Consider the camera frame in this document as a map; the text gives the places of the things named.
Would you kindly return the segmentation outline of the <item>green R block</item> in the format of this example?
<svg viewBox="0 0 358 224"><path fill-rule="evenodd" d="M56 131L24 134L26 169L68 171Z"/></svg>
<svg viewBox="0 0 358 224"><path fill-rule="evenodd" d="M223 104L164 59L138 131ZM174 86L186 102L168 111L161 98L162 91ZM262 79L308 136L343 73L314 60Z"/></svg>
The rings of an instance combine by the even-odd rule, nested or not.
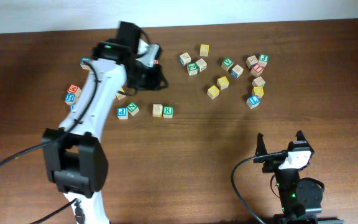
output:
<svg viewBox="0 0 358 224"><path fill-rule="evenodd" d="M164 106L162 115L164 118L173 118L173 107L172 106Z"/></svg>

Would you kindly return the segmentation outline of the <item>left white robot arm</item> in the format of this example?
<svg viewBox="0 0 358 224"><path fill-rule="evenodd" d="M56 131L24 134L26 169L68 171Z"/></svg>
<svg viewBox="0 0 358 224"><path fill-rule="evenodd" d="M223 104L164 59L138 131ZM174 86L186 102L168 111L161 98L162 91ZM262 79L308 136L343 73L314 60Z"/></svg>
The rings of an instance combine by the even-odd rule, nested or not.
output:
<svg viewBox="0 0 358 224"><path fill-rule="evenodd" d="M161 65L161 48L142 40L145 32L122 21L117 36L99 42L83 64L89 74L79 100L58 129L42 136L48 180L68 199L77 223L109 223L102 191L108 160L101 136L116 93L123 86L135 91L168 87Z"/></svg>

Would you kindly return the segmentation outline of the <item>yellow S block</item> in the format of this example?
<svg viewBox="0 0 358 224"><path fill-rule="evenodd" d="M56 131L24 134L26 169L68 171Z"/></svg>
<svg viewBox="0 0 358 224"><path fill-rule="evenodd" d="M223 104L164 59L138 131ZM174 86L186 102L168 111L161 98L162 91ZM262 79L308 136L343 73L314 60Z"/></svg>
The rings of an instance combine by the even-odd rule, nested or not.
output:
<svg viewBox="0 0 358 224"><path fill-rule="evenodd" d="M153 104L152 105L152 116L155 118L161 118L163 113L162 104Z"/></svg>
<svg viewBox="0 0 358 224"><path fill-rule="evenodd" d="M226 89L229 86L229 81L226 76L220 77L217 80L217 85L220 90Z"/></svg>

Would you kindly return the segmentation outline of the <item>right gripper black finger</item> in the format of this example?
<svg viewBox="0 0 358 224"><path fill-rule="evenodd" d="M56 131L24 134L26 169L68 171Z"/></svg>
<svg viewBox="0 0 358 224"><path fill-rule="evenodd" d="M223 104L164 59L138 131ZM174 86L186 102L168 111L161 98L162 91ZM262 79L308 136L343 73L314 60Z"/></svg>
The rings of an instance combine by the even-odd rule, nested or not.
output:
<svg viewBox="0 0 358 224"><path fill-rule="evenodd" d="M255 157L257 157L257 159L254 159L255 163L263 163L264 158L261 158L261 156L267 155L267 149L265 147L263 136L264 135L262 133L257 135L257 147L255 150Z"/></svg>
<svg viewBox="0 0 358 224"><path fill-rule="evenodd" d="M296 133L296 140L297 141L306 141L306 138L302 132L302 130L297 131Z"/></svg>

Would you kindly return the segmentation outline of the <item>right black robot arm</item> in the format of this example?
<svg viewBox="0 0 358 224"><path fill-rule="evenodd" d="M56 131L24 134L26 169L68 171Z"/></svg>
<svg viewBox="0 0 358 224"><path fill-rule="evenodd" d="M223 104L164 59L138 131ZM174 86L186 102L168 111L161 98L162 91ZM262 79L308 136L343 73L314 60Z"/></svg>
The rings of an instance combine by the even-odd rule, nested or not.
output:
<svg viewBox="0 0 358 224"><path fill-rule="evenodd" d="M264 174L272 173L276 180L278 197L283 213L273 216L274 223L344 223L338 218L318 218L322 212L321 202L324 184L310 177L300 177L300 171L309 166L314 150L302 131L286 150L276 154L267 152L263 134L257 135L255 163L262 163Z"/></svg>

